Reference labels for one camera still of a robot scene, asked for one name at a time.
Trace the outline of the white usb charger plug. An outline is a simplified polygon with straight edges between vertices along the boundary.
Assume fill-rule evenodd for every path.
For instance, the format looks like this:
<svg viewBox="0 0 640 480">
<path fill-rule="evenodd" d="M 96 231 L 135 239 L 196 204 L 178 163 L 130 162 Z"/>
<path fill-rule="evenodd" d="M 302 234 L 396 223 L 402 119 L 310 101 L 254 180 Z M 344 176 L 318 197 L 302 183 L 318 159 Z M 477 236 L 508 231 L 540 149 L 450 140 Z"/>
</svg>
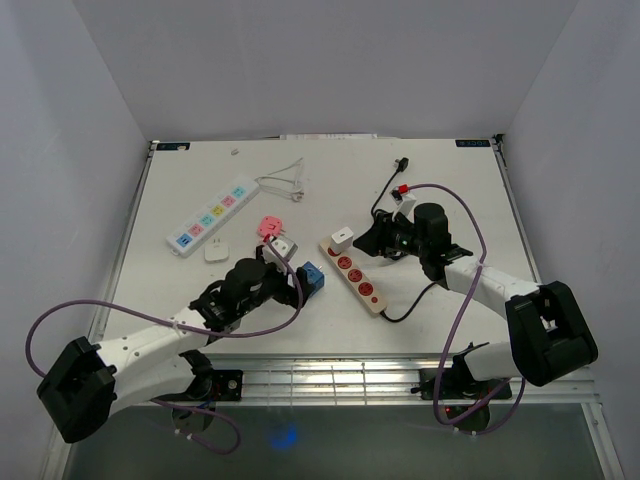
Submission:
<svg viewBox="0 0 640 480">
<path fill-rule="evenodd" d="M 342 253 L 353 244 L 354 232 L 349 227 L 343 227 L 330 236 L 329 248 L 335 254 Z"/>
</svg>

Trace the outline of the beige red power strip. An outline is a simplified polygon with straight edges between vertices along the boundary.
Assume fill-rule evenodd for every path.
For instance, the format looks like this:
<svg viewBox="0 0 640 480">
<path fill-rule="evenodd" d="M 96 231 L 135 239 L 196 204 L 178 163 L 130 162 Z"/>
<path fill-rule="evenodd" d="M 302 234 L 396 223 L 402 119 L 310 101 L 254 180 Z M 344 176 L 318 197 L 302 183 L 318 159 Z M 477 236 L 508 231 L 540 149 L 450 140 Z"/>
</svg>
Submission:
<svg viewBox="0 0 640 480">
<path fill-rule="evenodd" d="M 347 251 L 337 253 L 333 250 L 329 237 L 320 241 L 319 249 L 372 316 L 380 315 L 387 308 L 388 302 L 381 290 L 365 275 Z"/>
</svg>

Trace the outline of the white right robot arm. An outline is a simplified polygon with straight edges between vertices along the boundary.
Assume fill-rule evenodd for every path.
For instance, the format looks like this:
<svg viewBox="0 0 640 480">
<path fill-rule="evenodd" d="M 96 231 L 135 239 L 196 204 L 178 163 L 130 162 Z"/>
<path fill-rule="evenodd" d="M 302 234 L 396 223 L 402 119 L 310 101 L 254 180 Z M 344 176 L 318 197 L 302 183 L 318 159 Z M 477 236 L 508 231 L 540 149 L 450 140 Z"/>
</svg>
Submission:
<svg viewBox="0 0 640 480">
<path fill-rule="evenodd" d="M 354 247 L 371 257 L 396 253 L 416 257 L 426 277 L 464 295 L 502 317 L 509 339 L 468 346 L 450 367 L 431 380 L 434 393 L 445 390 L 474 397 L 489 381 L 521 378 L 542 387 L 594 363 L 598 347 L 570 287 L 562 282 L 538 284 L 484 265 L 455 244 L 444 209 L 418 205 L 414 218 L 379 212 Z"/>
</svg>

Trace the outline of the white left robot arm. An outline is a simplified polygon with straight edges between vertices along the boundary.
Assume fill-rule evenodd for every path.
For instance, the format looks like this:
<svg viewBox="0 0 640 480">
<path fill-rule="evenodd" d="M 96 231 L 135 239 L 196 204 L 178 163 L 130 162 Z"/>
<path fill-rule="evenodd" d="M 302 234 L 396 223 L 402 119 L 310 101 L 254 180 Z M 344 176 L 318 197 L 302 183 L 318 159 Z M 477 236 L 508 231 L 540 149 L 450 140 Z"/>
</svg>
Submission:
<svg viewBox="0 0 640 480">
<path fill-rule="evenodd" d="M 215 373 L 202 348 L 237 337 L 241 319 L 270 300 L 300 310 L 323 285 L 310 262 L 289 275 L 272 262 L 241 259 L 167 320 L 96 344 L 86 337 L 69 342 L 44 373 L 37 396 L 69 444 L 139 403 L 205 401 Z"/>
</svg>

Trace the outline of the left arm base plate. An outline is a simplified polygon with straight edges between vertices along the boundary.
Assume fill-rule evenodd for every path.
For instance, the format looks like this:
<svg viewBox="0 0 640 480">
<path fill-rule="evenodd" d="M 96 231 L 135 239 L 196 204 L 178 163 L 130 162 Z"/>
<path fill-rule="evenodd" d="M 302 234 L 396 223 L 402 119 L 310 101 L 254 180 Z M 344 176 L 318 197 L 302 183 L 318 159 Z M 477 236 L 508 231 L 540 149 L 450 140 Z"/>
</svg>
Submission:
<svg viewBox="0 0 640 480">
<path fill-rule="evenodd" d="M 214 370 L 205 381 L 203 402 L 239 402 L 242 399 L 244 371 Z"/>
</svg>

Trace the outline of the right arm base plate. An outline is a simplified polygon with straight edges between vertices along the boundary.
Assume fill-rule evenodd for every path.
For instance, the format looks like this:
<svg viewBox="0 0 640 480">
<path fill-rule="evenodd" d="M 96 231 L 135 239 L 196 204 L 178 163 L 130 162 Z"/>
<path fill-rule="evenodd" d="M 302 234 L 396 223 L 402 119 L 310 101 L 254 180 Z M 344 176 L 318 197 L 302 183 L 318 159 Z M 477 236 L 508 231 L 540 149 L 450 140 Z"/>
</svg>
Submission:
<svg viewBox="0 0 640 480">
<path fill-rule="evenodd" d="M 435 390 L 436 368 L 422 368 L 418 370 L 418 385 L 410 389 L 411 394 L 417 394 L 422 400 L 433 400 Z M 499 389 L 501 379 L 467 383 L 455 380 L 445 370 L 442 374 L 439 399 L 440 400 L 481 400 L 493 391 L 497 391 L 494 399 L 509 400 L 513 393 L 509 384 Z"/>
</svg>

